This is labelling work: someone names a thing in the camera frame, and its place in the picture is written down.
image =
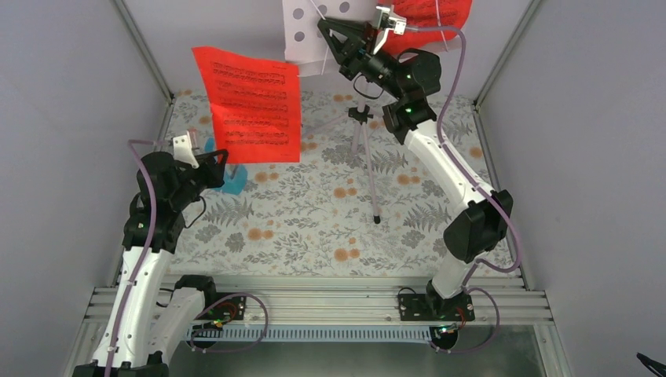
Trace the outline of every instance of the red paper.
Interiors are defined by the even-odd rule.
[[[229,163],[297,163],[301,157],[298,67],[215,49],[192,49]]]
[[[472,0],[395,0],[396,14],[407,18],[412,26],[437,26],[437,9],[435,1],[439,2],[441,24],[462,28],[470,15]],[[454,39],[456,33],[445,31],[444,37],[448,41]],[[441,42],[441,33],[432,31],[419,33],[406,31],[403,35],[389,34],[383,49],[391,55],[397,55],[408,48],[418,49],[431,42]]]

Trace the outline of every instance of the black mounting plate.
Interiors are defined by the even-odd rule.
[[[441,313],[433,313],[426,300],[426,295],[401,293],[397,296],[398,303],[400,304],[400,320],[404,322],[460,322],[462,318],[457,308],[463,311],[466,321],[469,322],[475,319],[472,298],[469,295],[458,295],[451,299],[455,299],[456,302],[451,303],[449,310]]]
[[[231,293],[216,292],[214,302],[228,295],[231,295]],[[208,313],[202,315],[199,319],[222,320],[225,317],[231,317],[231,313],[229,312],[229,306],[225,306],[224,305],[225,302],[231,302],[236,308],[238,308],[238,310],[236,311],[236,315],[232,318],[232,320],[243,320],[245,316],[245,305],[247,303],[247,298],[245,297],[230,298],[229,300],[226,300],[221,304],[219,304],[218,306],[211,309]]]

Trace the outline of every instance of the gray wall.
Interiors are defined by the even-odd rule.
[[[482,116],[573,372],[666,363],[666,3],[545,1]]]
[[[0,5],[0,370],[61,375],[164,101],[110,1]]]

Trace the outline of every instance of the leaf pattern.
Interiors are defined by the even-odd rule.
[[[319,126],[346,113],[356,96],[302,92],[302,127]],[[390,99],[369,101],[373,108]],[[443,95],[429,98],[437,111]],[[471,101],[454,97],[445,115],[445,133],[467,162],[488,180]],[[203,91],[181,95],[168,137],[196,128],[213,137],[210,104]],[[171,273],[270,276],[433,276],[446,255],[442,231],[452,220],[444,191],[424,165],[373,119],[370,149],[382,222],[373,221],[365,173],[365,147],[352,156],[354,122],[346,120],[302,140],[300,163],[245,165],[247,183],[238,195],[207,190],[208,210],[183,229]],[[192,219],[200,205],[185,209]],[[489,261],[511,264],[506,242]],[[503,276],[486,266],[482,276]]]

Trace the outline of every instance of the white wall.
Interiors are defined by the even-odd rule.
[[[666,3],[546,1],[483,104],[577,376],[666,362]]]
[[[0,5],[0,370],[61,375],[164,99],[110,1]]]
[[[312,6],[309,0],[302,3],[306,9]],[[126,4],[174,92],[203,88],[190,50],[194,46],[215,46],[249,57],[284,60],[284,22],[279,0],[126,0]],[[473,2],[463,28],[468,49],[458,94],[476,98],[528,4],[529,0]],[[459,50],[440,55],[442,90],[448,92]],[[349,81],[339,73],[304,78],[302,88],[351,90]]]

